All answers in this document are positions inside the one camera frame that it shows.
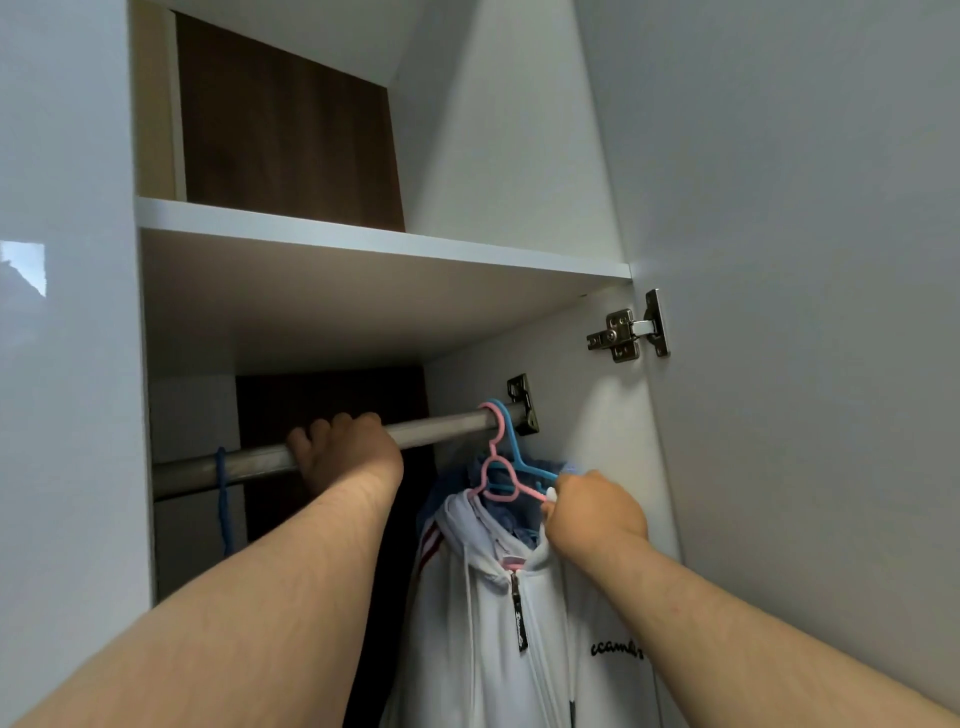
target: metal rod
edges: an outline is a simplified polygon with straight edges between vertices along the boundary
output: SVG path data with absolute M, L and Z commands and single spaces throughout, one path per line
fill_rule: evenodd
M 523 402 L 508 404 L 514 426 L 527 421 Z M 387 425 L 387 432 L 400 449 L 433 445 L 444 440 L 484 432 L 496 427 L 496 418 L 489 409 L 478 409 L 463 415 L 431 417 L 409 423 Z M 227 453 L 227 482 L 242 483 L 265 475 L 292 473 L 297 469 L 293 455 L 285 445 L 254 448 Z M 217 488 L 217 466 L 213 455 L 154 465 L 154 500 L 190 496 Z

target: metal hinge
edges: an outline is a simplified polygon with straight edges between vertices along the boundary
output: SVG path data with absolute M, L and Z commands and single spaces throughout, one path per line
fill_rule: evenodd
M 537 410 L 534 409 L 534 401 L 530 397 L 530 382 L 527 375 L 515 376 L 507 380 L 507 394 L 511 401 L 521 401 L 527 410 L 527 421 L 522 425 L 517 425 L 515 431 L 517 435 L 536 435 L 540 432 L 540 423 L 537 422 Z
M 634 319 L 634 310 L 624 308 L 607 316 L 607 328 L 587 337 L 587 348 L 609 349 L 613 363 L 633 361 L 640 358 L 640 339 L 646 338 L 657 352 L 657 356 L 669 356 L 670 347 L 666 342 L 666 329 L 660 313 L 660 293 L 658 288 L 647 292 L 647 310 L 643 319 Z

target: blue hanger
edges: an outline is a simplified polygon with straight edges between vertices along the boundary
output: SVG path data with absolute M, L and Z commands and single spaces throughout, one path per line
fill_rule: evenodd
M 516 443 L 516 433 L 514 432 L 514 421 L 510 417 L 510 410 L 507 409 L 506 405 L 500 400 L 487 400 L 490 404 L 495 404 L 500 412 L 503 413 L 503 419 L 507 425 L 507 435 L 510 437 L 510 447 L 514 451 L 514 470 L 518 473 L 528 473 L 530 475 L 537 475 L 539 477 L 549 480 L 551 483 L 557 480 L 557 475 L 551 473 L 550 471 L 541 470 L 540 468 L 535 468 L 532 465 L 527 465 L 523 462 L 523 455 L 520 454 L 520 447 Z M 492 462 L 490 463 L 491 468 L 504 469 L 504 466 L 501 463 Z M 538 488 L 545 491 L 544 488 L 538 483 Z M 512 491 L 513 486 L 509 486 L 508 490 Z

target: hoodie hood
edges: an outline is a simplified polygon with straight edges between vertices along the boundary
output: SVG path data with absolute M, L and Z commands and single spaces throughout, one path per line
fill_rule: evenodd
M 434 518 L 450 548 L 464 559 L 465 566 L 504 588 L 510 584 L 510 572 L 502 566 L 505 557 L 523 559 L 524 571 L 546 567 L 550 546 L 542 526 L 540 545 L 532 549 L 487 512 L 481 496 L 472 497 L 468 491 L 450 496 Z

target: zipper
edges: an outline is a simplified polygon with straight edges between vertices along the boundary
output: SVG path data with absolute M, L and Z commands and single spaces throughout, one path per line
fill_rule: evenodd
M 520 580 L 515 571 L 510 572 L 510 593 L 514 598 L 514 619 L 516 621 L 516 645 L 520 648 L 520 653 L 526 652 L 527 647 L 527 628 L 523 625 L 523 606 L 520 604 Z

